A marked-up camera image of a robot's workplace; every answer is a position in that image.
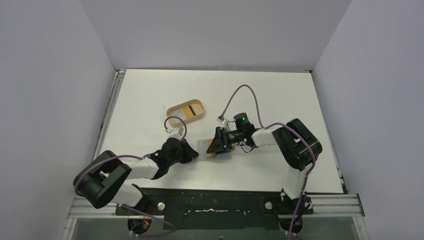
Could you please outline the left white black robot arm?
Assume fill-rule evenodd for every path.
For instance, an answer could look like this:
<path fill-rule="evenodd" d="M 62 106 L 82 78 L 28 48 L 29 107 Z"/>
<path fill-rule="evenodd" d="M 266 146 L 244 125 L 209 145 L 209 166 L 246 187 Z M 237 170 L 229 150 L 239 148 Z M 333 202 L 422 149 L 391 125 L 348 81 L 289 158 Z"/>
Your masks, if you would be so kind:
<path fill-rule="evenodd" d="M 199 153 L 185 140 L 169 137 L 162 147 L 144 156 L 101 153 L 74 179 L 75 193 L 100 209 L 109 203 L 127 205 L 136 215 L 147 211 L 148 200 L 131 179 L 157 180 L 174 164 L 187 164 Z"/>

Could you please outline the beige card holder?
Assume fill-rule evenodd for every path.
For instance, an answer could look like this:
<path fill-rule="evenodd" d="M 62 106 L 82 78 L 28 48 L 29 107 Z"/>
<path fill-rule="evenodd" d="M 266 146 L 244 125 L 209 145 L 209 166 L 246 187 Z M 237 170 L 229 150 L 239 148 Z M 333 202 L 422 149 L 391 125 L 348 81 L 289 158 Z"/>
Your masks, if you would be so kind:
<path fill-rule="evenodd" d="M 207 148 L 211 145 L 212 139 L 200 139 L 197 141 L 197 152 L 199 153 L 199 161 L 210 161 L 210 160 L 231 160 L 231 152 L 221 153 L 206 153 Z"/>

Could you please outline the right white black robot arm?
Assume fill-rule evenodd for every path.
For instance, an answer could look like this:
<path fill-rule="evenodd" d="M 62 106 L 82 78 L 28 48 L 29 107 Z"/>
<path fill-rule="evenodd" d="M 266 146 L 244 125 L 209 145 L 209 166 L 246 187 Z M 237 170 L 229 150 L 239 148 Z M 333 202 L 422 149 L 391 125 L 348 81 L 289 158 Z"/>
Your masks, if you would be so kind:
<path fill-rule="evenodd" d="M 300 121 L 294 118 L 287 124 L 273 123 L 271 126 L 256 128 L 245 112 L 234 116 L 235 130 L 216 127 L 215 135 L 208 146 L 207 154 L 229 152 L 234 145 L 256 149 L 264 146 L 278 146 L 289 165 L 286 184 L 282 189 L 282 209 L 289 214 L 301 207 L 305 178 L 309 175 L 319 154 L 323 151 L 320 141 Z"/>

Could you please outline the gold credit card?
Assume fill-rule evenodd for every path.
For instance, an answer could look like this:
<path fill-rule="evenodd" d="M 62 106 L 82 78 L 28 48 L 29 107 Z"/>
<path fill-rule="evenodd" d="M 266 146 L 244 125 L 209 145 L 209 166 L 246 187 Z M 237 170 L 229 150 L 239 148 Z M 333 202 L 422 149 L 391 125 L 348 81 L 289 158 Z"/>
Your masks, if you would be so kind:
<path fill-rule="evenodd" d="M 211 159 L 217 156 L 215 152 L 207 153 L 207 150 L 212 144 L 212 142 L 213 142 L 213 139 L 205 139 L 202 141 L 202 153 L 204 155 L 204 159 Z"/>

